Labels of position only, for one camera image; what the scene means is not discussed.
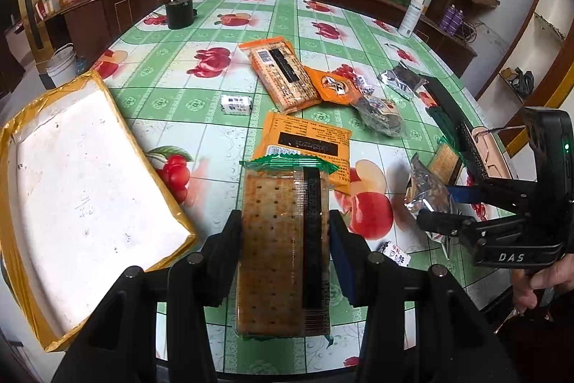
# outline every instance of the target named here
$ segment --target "white bottle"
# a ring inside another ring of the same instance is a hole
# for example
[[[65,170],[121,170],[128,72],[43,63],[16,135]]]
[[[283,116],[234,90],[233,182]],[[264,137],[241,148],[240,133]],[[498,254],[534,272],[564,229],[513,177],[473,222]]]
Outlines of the white bottle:
[[[410,2],[409,8],[403,18],[401,26],[398,28],[398,33],[405,37],[410,38],[413,34],[414,29],[417,26],[419,18],[423,13],[423,2],[425,0],[412,0]]]

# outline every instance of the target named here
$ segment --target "white bucket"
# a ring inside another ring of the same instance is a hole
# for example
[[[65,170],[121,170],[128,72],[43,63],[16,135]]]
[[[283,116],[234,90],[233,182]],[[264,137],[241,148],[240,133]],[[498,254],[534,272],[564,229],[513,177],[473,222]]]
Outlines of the white bucket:
[[[68,43],[54,52],[48,61],[46,73],[57,87],[76,78],[76,51],[73,44]]]

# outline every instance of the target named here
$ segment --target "metal bolt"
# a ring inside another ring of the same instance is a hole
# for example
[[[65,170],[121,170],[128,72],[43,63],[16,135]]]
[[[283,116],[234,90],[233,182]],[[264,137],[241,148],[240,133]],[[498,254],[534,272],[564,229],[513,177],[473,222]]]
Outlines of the metal bolt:
[[[443,265],[433,265],[430,269],[435,276],[442,278],[448,274],[448,270],[446,266]]]
[[[139,266],[130,266],[129,268],[126,268],[123,274],[126,276],[126,278],[135,278],[139,275],[140,271],[141,270]]]
[[[187,256],[187,262],[192,265],[199,265],[203,262],[203,254],[201,252],[193,252]]]
[[[367,255],[367,261],[373,265],[378,265],[385,261],[385,256],[381,252],[371,252]]]

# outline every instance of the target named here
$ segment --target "purple can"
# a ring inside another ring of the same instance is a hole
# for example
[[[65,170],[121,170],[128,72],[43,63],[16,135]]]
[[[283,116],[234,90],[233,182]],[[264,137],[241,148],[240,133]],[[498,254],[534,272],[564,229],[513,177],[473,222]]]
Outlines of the purple can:
[[[462,25],[463,19],[464,19],[463,11],[456,12],[451,22],[448,24],[447,34],[451,36],[454,35],[456,33],[456,30],[458,30],[458,27]]]
[[[455,16],[455,13],[456,13],[456,7],[453,4],[452,6],[447,8],[447,10],[444,12],[444,17],[440,21],[440,24],[438,25],[438,27],[443,29],[444,31],[447,31],[448,24],[451,22],[452,18]]]

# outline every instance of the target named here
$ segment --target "yellow snack package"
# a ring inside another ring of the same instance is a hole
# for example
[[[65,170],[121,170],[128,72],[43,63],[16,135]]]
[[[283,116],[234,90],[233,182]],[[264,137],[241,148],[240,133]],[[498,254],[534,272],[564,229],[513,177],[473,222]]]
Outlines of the yellow snack package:
[[[351,195],[349,139],[351,131],[312,120],[268,112],[263,137],[253,159],[270,154],[306,154],[337,165],[329,175],[331,188]]]
[[[311,83],[317,89],[323,101],[348,106],[363,96],[348,78],[333,72],[312,69],[306,65],[304,68],[309,78],[311,78]]]
[[[255,72],[280,113],[289,114],[321,102],[291,43],[283,37],[242,43]]]

